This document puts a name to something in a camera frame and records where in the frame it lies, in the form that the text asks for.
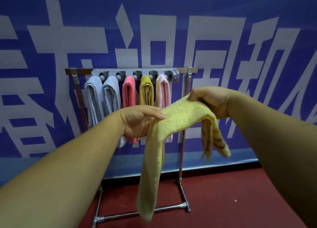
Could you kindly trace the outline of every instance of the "person's right arm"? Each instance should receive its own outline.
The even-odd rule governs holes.
[[[307,227],[317,227],[317,126],[220,87],[194,89],[216,116],[229,116],[264,171]]]

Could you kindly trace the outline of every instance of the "pink towel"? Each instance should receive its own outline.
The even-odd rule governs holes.
[[[170,104],[170,84],[168,83],[166,76],[164,74],[160,74],[156,79],[156,106],[166,108]],[[171,142],[173,140],[173,135],[170,135],[165,140]]]
[[[124,80],[122,87],[123,95],[123,107],[135,106],[137,104],[137,99],[135,96],[135,82],[133,76],[127,76]],[[130,143],[136,144],[137,138],[130,139]]]

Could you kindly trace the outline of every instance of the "black baseboard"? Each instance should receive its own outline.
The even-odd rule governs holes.
[[[218,174],[232,171],[241,171],[241,170],[250,170],[262,168],[260,162],[249,162],[236,165],[227,165],[227,166],[217,166],[204,169],[193,169],[193,170],[184,170],[182,173],[182,178],[201,176],[201,175],[210,175]],[[178,180],[178,171],[162,173],[160,180]],[[103,187],[106,186],[131,186],[137,185],[140,182],[140,176],[124,177],[124,178],[112,178],[104,179],[101,182]]]

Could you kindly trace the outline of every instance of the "towel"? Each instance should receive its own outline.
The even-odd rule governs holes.
[[[140,105],[154,106],[154,88],[147,75],[142,76],[140,84]]]
[[[136,90],[135,90],[135,82],[133,76],[127,76],[124,80],[122,86],[122,95],[123,95],[123,107],[135,106],[137,103],[136,100]],[[130,143],[136,144],[137,138],[132,138]]]
[[[91,76],[85,83],[88,97],[88,127],[91,128],[105,117],[102,82],[98,76]]]
[[[102,94],[104,97],[105,114],[117,111],[121,108],[121,96],[119,90],[119,83],[115,76],[109,76],[102,86]],[[125,137],[121,137],[118,147],[121,148],[126,143]]]
[[[170,104],[170,84],[168,83],[166,76],[164,74],[160,74],[156,79],[156,106],[166,108]],[[172,134],[165,139],[166,142],[172,142],[172,140]]]
[[[204,156],[210,160],[212,145],[224,157],[230,156],[228,145],[223,140],[216,116],[203,103],[187,101],[187,96],[162,110],[164,120],[153,120],[149,125],[137,197],[140,217],[150,222],[156,206],[159,179],[164,163],[164,139],[178,131],[185,130],[201,121],[201,137]]]

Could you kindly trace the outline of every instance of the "forearm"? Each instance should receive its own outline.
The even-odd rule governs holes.
[[[228,114],[276,189],[308,227],[315,227],[317,127],[239,93]]]
[[[123,132],[112,114],[9,181],[0,189],[0,224],[77,227]]]

